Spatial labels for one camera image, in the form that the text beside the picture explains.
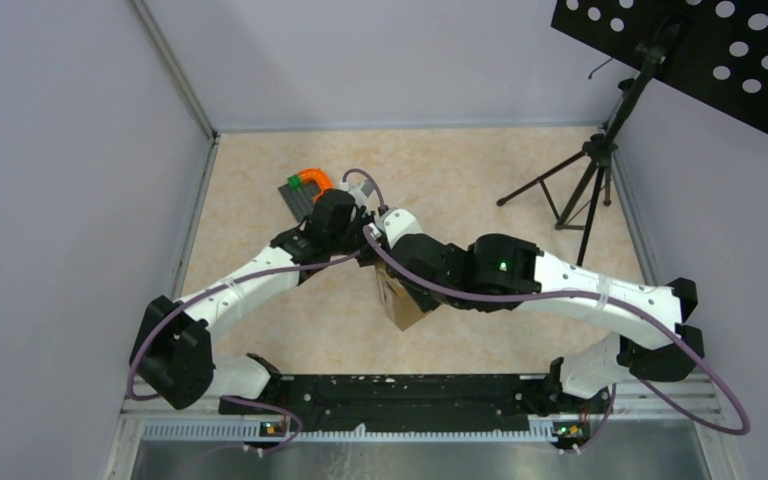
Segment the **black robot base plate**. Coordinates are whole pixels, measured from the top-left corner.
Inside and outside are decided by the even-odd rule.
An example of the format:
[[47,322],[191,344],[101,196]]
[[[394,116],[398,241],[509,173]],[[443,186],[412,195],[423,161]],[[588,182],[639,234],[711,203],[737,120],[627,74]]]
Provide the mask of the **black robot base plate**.
[[283,408],[306,432],[519,432],[555,414],[601,414],[609,391],[582,399],[520,374],[285,375],[259,402]]

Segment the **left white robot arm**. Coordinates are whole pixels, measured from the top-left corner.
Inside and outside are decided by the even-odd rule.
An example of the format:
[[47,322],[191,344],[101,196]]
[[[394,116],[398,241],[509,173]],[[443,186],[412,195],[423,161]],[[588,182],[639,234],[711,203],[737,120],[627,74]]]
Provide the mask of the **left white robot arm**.
[[236,322],[331,266],[371,264],[364,228],[375,220],[372,194],[367,187],[329,189],[298,225],[245,265],[189,296],[152,300],[130,355],[127,396],[162,398],[176,410],[190,407],[214,381],[214,340]]

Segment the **brown cardboard express box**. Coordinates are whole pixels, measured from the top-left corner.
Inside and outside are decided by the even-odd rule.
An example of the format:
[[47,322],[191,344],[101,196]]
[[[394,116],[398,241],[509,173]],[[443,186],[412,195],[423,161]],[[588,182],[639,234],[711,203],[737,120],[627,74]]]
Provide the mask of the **brown cardboard express box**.
[[405,331],[428,316],[407,290],[387,273],[383,261],[378,261],[374,268],[381,305],[387,318],[399,330]]

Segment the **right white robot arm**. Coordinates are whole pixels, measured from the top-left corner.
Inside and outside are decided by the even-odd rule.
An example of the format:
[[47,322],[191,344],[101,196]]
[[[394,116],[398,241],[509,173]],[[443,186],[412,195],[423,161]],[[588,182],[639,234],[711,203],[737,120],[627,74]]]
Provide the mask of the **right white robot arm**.
[[691,280],[628,283],[503,234],[483,235],[465,249],[423,233],[370,243],[424,310],[534,311],[608,330],[586,350],[553,363],[546,397],[560,412],[627,379],[681,381],[705,355],[702,331],[687,323],[698,303]]

